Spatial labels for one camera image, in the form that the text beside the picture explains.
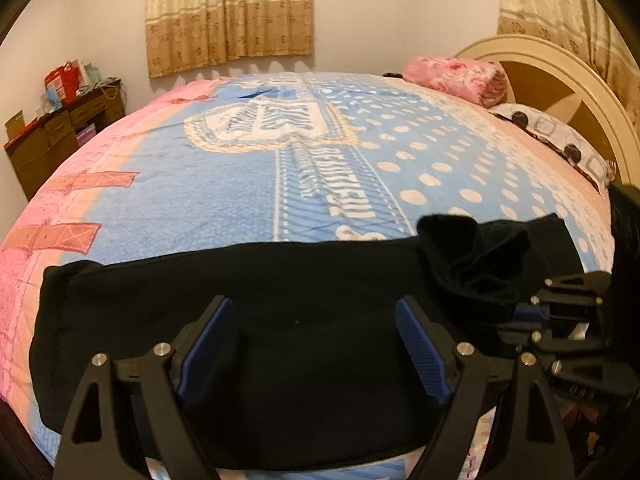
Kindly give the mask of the black sweater garment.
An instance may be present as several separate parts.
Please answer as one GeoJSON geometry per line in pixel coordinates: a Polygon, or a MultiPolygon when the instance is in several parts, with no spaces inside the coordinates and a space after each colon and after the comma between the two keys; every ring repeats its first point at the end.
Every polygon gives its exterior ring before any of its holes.
{"type": "Polygon", "coordinates": [[[420,219],[380,242],[256,243],[44,271],[29,369],[42,422],[61,430],[90,359],[171,341],[216,296],[234,315],[182,406],[207,459],[235,470],[333,469],[426,445],[440,408],[396,328],[413,297],[485,353],[548,278],[582,270],[564,221],[420,219]]]}

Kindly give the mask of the white circle-patterned pillow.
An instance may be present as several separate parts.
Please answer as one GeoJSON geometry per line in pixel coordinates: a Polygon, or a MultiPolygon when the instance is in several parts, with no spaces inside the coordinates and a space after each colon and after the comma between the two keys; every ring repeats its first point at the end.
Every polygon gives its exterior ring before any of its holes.
{"type": "Polygon", "coordinates": [[[491,107],[495,116],[518,126],[534,139],[552,148],[600,193],[616,178],[616,162],[602,156],[577,130],[536,108],[515,103],[491,107]]]}

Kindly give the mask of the cream wooden headboard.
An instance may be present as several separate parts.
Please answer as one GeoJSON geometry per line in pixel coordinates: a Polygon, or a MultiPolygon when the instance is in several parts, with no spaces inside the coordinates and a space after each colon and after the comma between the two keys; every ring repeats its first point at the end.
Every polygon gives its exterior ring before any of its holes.
{"type": "Polygon", "coordinates": [[[639,138],[623,104],[578,56],[533,36],[486,38],[460,51],[506,72],[506,100],[541,110],[577,130],[616,162],[616,179],[639,184],[639,138]]]}

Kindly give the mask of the pink floral folded blanket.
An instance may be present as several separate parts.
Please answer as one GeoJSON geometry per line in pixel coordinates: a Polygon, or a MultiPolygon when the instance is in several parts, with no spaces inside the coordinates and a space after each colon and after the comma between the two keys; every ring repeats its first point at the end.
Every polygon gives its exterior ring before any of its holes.
{"type": "Polygon", "coordinates": [[[491,62],[417,56],[408,63],[402,78],[485,108],[506,98],[506,73],[491,62]]]}

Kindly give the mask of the blue pink patterned bedspread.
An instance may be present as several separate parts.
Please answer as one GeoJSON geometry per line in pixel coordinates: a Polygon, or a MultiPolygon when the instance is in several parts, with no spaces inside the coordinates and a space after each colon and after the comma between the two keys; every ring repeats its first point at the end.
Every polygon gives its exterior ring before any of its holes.
{"type": "Polygon", "coordinates": [[[610,270],[608,196],[544,144],[453,96],[371,75],[195,81],[97,134],[1,245],[1,395],[47,463],[28,350],[48,266],[250,242],[389,240],[424,214],[560,216],[610,270]]]}

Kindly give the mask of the brown wooden desk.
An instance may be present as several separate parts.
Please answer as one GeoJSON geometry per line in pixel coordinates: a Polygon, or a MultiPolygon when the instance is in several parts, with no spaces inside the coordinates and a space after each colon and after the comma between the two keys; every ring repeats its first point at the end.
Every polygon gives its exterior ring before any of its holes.
{"type": "Polygon", "coordinates": [[[31,200],[62,162],[90,140],[81,134],[85,128],[100,133],[124,116],[122,81],[108,78],[69,106],[25,126],[4,150],[26,198],[31,200]]]}

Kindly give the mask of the beige side curtain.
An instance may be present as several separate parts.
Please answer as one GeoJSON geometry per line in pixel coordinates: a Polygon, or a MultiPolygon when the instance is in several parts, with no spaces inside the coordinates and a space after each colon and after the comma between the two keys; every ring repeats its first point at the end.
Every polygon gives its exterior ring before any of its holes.
{"type": "Polygon", "coordinates": [[[639,125],[639,66],[598,0],[500,0],[498,32],[552,42],[589,65],[639,125]]]}

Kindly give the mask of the brown cardboard box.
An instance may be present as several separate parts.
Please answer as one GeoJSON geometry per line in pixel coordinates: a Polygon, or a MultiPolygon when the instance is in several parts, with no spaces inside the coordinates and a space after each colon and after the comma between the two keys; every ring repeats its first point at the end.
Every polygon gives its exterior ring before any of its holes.
{"type": "Polygon", "coordinates": [[[5,124],[6,135],[9,140],[14,139],[25,127],[24,114],[22,110],[15,113],[5,124]]]}

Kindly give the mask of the red gift bag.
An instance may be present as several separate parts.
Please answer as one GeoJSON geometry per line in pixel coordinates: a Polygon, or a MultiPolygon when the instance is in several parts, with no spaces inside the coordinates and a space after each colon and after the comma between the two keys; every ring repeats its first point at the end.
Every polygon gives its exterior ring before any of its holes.
{"type": "Polygon", "coordinates": [[[63,105],[74,102],[80,87],[78,67],[71,62],[58,66],[44,77],[46,89],[52,89],[63,105]]]}

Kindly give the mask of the beige window curtain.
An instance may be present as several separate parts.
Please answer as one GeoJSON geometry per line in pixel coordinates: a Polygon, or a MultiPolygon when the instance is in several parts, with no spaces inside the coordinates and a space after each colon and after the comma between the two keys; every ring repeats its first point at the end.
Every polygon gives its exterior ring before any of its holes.
{"type": "Polygon", "coordinates": [[[312,0],[145,0],[149,77],[314,53],[312,0]]]}

